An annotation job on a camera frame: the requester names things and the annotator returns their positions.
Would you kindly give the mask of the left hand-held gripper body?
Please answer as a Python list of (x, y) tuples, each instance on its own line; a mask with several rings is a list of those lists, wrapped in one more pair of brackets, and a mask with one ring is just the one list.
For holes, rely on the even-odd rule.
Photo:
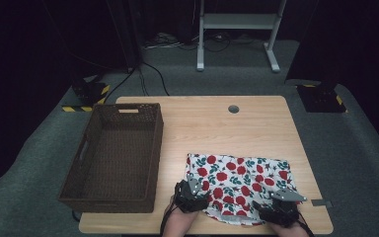
[(175, 186), (175, 205), (184, 213), (206, 209), (208, 207), (207, 196), (198, 194), (201, 188), (201, 183), (192, 175), (187, 174), (187, 178)]

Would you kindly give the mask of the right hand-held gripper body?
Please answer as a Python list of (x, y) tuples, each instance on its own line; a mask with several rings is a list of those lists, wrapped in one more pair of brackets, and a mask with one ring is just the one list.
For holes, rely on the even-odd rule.
[(280, 189), (276, 192), (269, 193), (271, 205), (269, 213), (260, 215), (260, 218), (266, 222), (289, 227), (299, 218), (297, 203), (306, 201), (307, 198), (301, 196), (289, 188)]

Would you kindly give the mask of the floral print shirt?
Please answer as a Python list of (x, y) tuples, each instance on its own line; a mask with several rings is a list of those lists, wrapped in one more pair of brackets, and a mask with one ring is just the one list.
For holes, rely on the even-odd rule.
[(286, 160), (189, 153), (186, 173), (200, 182), (197, 195), (207, 195), (208, 207), (203, 212), (232, 225), (265, 224), (253, 202), (268, 207), (271, 192), (296, 191)]

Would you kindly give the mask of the brown wicker basket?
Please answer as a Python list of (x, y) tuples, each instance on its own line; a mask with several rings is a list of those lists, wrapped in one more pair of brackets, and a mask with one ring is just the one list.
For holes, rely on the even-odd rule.
[(59, 200), (80, 212), (152, 212), (163, 127), (158, 103), (94, 106)]

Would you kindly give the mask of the person's right hand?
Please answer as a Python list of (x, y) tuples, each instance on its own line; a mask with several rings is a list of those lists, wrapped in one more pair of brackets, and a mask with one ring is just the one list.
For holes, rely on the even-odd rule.
[(274, 223), (268, 225), (278, 237), (309, 237), (308, 233), (298, 222), (289, 227), (283, 227)]

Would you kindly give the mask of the black stand base striped tape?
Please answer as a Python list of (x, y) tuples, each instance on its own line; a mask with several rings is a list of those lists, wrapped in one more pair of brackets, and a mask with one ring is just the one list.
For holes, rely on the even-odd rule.
[(94, 105), (103, 104), (110, 86), (106, 83), (76, 80), (61, 102), (61, 109), (67, 113), (90, 112)]
[(346, 107), (333, 87), (325, 85), (297, 85), (305, 110), (308, 113), (345, 113)]

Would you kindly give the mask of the white metal stand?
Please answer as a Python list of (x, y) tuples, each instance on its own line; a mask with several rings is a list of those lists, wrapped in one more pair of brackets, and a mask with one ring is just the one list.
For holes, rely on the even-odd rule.
[(287, 0), (279, 0), (279, 7), (275, 14), (221, 14), (205, 13), (204, 0), (200, 0), (198, 45), (196, 70), (204, 70), (204, 31), (205, 30), (267, 30), (270, 31), (269, 40), (264, 43), (271, 71), (278, 73), (280, 67), (273, 52), (273, 46), (282, 21)]

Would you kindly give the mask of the black stand post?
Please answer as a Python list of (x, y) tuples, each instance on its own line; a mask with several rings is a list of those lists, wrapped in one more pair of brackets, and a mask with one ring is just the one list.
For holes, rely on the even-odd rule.
[(128, 14), (127, 22), (133, 54), (132, 65), (134, 68), (138, 67), (141, 62), (141, 35), (139, 29), (140, 12), (138, 3), (138, 0), (124, 0)]

